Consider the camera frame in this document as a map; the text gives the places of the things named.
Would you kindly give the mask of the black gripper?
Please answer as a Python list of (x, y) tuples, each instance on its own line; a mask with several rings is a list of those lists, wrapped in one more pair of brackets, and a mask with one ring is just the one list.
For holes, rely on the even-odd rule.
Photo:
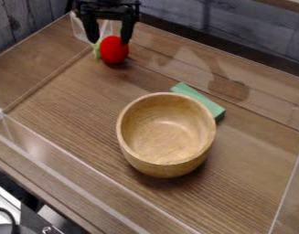
[(140, 0), (72, 0), (72, 10), (82, 20), (90, 42), (95, 44), (100, 37), (96, 19), (119, 20), (122, 17), (122, 44), (127, 45), (139, 21), (140, 5)]

